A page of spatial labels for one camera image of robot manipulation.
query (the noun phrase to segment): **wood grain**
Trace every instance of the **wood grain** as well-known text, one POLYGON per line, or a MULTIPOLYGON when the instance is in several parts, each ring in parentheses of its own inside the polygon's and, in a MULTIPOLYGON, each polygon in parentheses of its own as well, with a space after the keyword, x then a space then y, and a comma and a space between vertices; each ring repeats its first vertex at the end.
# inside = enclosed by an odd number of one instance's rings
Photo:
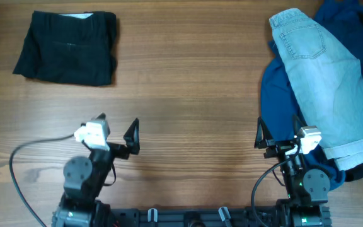
MULTIPOLYGON (((250 204, 257 178, 275 163, 253 149, 260 81, 274 57, 267 20, 287 8, 314 15, 321 1, 16 2, 23 4, 0 4, 0 226, 37 225, 11 183, 11 150, 70 134, 100 112, 108 115, 110 141, 121 141, 140 118, 142 148, 115 161, 118 181, 103 189, 103 202, 141 209, 250 204), (91 88, 12 75, 34 10, 114 12, 115 84, 91 88)), ((63 165, 87 154, 65 141, 24 149, 15 160, 23 193, 46 223, 63 191, 63 165)), ((270 175, 256 203, 285 197, 270 175)), ((330 192, 329 206, 334 226, 363 226, 363 179, 330 192)))

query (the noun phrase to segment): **wooden surface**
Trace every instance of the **wooden surface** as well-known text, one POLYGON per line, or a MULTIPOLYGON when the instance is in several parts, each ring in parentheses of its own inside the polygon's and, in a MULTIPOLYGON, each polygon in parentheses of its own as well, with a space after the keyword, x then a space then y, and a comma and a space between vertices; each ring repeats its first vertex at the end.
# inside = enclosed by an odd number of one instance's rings
MULTIPOLYGON (((70 134, 100 112, 108 115, 110 141, 121 141, 135 117, 141 121, 140 155, 115 161, 117 183, 103 189, 103 202, 141 209, 250 204, 257 178, 275 163, 253 149, 260 81, 274 57, 268 18, 287 8, 313 16, 321 1, 32 2, 40 4, 0 4, 0 226, 37 225, 11 182, 11 150, 70 134), (114 12, 115 84, 90 88, 12 75, 33 10, 114 12)), ((23 193, 47 224, 63 191, 63 165, 87 154, 66 141, 24 149, 16 158, 23 193)), ((256 203, 285 197, 269 175, 256 203)), ((363 179, 330 192, 329 206, 334 226, 363 226, 363 179)))

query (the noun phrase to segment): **wire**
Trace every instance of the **wire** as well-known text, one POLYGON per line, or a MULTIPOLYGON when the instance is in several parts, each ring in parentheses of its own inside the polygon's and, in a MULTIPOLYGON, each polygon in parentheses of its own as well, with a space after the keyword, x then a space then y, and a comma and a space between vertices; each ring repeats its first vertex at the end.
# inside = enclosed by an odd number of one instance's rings
POLYGON ((278 178, 277 174, 275 174, 274 170, 272 170, 272 174, 274 174, 275 179, 277 179, 278 183, 280 183, 281 186, 285 187, 285 185, 281 182, 281 180, 278 178))
POLYGON ((11 172, 11 177, 12 177, 12 181, 13 181, 13 185, 16 188, 16 191, 19 194, 20 199, 22 200, 22 202, 25 204, 25 206, 28 208, 28 210, 31 212, 31 214, 33 215, 33 217, 35 217, 35 219, 43 226, 43 227, 47 227, 43 221, 37 216, 36 212, 30 207, 29 203, 26 201, 25 197, 23 196, 18 182, 16 181, 15 178, 15 174, 13 172, 13 157, 15 156, 15 154, 22 148, 30 146, 32 144, 36 144, 36 143, 47 143, 47 142, 55 142, 55 141, 62 141, 65 139, 69 139, 72 136, 74 136, 73 134, 71 134, 70 136, 64 136, 64 137, 60 137, 60 138, 55 138, 55 139, 40 139, 40 140, 36 140, 36 141, 30 141, 24 144, 21 144, 19 146, 17 146, 11 153, 11 157, 9 158, 9 171, 11 172))
POLYGON ((277 163, 274 166, 272 166, 271 168, 269 168, 266 172, 263 173, 263 175, 257 180, 255 186, 253 187, 253 190, 251 191, 251 210, 253 211, 253 214, 255 215, 257 221, 262 224, 264 227, 268 227, 259 217, 256 211, 256 207, 255 207, 255 194, 256 194, 256 190, 258 185, 260 184, 260 182, 273 170, 275 170, 276 168, 282 166, 283 164, 287 163, 288 161, 292 161, 300 152, 301 150, 301 144, 299 143, 297 145, 297 150, 294 153, 293 156, 291 156, 290 158, 288 158, 287 160, 281 162, 281 163, 277 163))

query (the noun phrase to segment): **jeans pocket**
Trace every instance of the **jeans pocket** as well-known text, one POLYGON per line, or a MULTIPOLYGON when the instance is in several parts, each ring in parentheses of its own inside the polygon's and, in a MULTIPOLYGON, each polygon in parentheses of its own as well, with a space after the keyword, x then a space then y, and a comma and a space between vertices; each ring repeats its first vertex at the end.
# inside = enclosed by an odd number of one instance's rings
POLYGON ((293 28, 280 37, 293 59, 315 59, 326 51, 319 24, 293 28))

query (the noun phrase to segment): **light blue jeans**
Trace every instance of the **light blue jeans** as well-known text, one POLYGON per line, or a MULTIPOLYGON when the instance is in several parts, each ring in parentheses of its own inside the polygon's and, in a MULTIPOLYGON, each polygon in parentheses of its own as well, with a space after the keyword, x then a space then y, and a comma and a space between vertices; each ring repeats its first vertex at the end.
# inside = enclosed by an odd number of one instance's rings
POLYGON ((340 170, 363 163, 360 62, 329 31, 298 9, 270 18, 272 35, 307 125, 340 170))

